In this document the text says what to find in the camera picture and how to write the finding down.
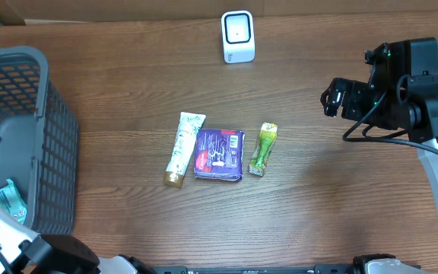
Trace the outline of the teal wet wipes pack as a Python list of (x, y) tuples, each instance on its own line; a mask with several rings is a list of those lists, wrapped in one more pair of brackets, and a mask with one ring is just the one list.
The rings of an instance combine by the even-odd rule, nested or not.
[(0, 207), (23, 225), (27, 217), (27, 205), (21, 198), (14, 181), (7, 179), (6, 183), (6, 186), (0, 188)]

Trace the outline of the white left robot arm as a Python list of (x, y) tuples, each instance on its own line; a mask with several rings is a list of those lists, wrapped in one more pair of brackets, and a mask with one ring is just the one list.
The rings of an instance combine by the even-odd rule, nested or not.
[(99, 273), (98, 256), (68, 234), (40, 234), (16, 222), (0, 208), (0, 273)]

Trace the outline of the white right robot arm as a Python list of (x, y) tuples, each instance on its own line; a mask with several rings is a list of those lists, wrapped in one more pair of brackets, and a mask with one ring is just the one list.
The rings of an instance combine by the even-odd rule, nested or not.
[(373, 72), (367, 83), (335, 78), (320, 97), (327, 116), (340, 115), (368, 128), (390, 130), (372, 137), (363, 133), (346, 142), (381, 142), (407, 145), (417, 150), (427, 173), (438, 215), (438, 73), (425, 70), (419, 75), (402, 72)]

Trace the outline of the green yellow juice pouch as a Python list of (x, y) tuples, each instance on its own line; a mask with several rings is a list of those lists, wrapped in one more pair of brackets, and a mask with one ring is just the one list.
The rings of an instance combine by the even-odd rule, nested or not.
[(263, 177), (268, 165), (268, 159), (275, 145), (278, 126), (274, 123), (263, 123), (259, 132), (256, 149), (249, 162), (249, 172)]

